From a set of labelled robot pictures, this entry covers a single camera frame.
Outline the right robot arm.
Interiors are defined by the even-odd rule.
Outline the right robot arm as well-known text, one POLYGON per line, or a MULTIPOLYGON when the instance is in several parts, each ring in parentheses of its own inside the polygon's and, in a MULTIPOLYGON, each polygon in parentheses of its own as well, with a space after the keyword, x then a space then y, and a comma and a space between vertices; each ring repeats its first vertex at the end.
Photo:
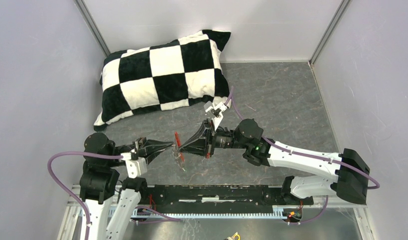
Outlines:
POLYGON ((285 178, 280 196, 293 204, 313 196, 337 196, 358 205, 367 201, 370 168, 353 149, 342 153, 317 152, 263 138, 263 129, 253 119, 242 120, 234 130, 215 127, 212 120, 178 150, 210 158, 215 149, 244 149, 243 158, 255 166, 282 167, 310 173, 308 177, 285 178))

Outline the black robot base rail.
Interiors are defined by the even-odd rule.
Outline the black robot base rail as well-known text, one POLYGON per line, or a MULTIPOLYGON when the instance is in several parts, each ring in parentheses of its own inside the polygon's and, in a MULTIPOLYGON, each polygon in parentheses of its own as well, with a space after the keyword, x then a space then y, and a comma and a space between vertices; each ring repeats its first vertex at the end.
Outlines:
POLYGON ((314 204, 312 197, 299 199, 274 185, 148 185, 138 177, 121 188, 139 192, 141 206, 162 214, 268 214, 275 206, 314 204))

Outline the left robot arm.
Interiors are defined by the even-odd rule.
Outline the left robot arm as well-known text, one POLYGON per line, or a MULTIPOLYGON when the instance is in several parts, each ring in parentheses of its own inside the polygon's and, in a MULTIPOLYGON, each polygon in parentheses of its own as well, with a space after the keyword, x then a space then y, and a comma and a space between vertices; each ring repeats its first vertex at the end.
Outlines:
POLYGON ((85 162, 79 182, 79 198, 88 209, 83 213, 86 226, 81 229, 81 236, 87 240, 123 239, 134 209, 150 195, 142 175, 160 153, 174 146, 172 141, 145 137, 117 146, 102 132, 88 136, 84 142, 85 162), (126 166, 128 177, 122 181, 117 207, 109 217, 120 177, 115 167, 119 166, 126 166))

